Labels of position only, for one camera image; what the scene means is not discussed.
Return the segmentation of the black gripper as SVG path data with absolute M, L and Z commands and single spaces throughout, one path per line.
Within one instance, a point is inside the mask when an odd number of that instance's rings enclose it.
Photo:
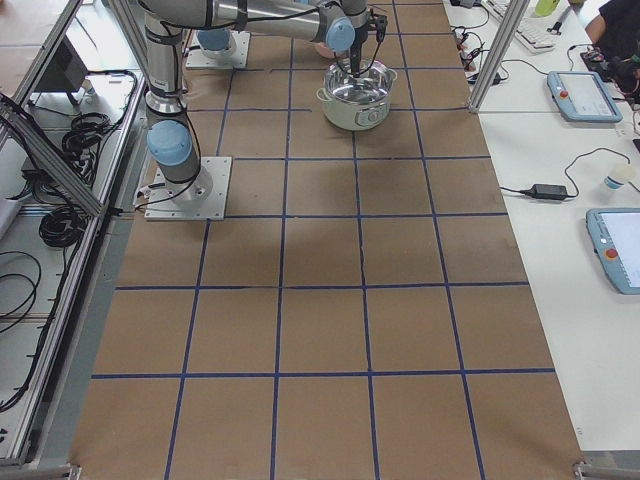
M 359 75 L 362 63 L 362 47 L 369 36 L 368 29 L 356 29 L 355 39 L 349 49 L 349 71 L 351 75 Z

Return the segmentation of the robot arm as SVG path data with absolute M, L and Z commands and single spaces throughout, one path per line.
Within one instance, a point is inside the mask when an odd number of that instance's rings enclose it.
M 145 14 L 146 105 L 152 115 L 147 145 L 171 200 L 203 191 L 199 143 L 183 102 L 179 54 L 186 30 L 213 36 L 248 31 L 323 43 L 332 53 L 346 53 L 349 71 L 359 75 L 369 34 L 374 32 L 382 41 L 387 29 L 387 18 L 374 13 L 366 1 L 141 1 L 139 5 Z
M 200 49 L 207 52 L 231 55 L 236 50 L 236 42 L 229 29 L 198 30 L 196 38 Z

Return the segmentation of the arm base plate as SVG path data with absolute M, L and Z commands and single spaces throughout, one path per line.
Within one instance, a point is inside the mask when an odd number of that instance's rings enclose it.
M 157 167 L 154 182 L 161 186 L 151 190 L 144 218 L 149 221 L 223 220 L 231 168 L 231 157 L 203 157 L 195 182 L 187 183 L 189 188 L 179 194 L 185 185 L 167 182 Z
M 222 30 L 196 32 L 187 49 L 186 68 L 191 70 L 245 69 L 251 35 Z

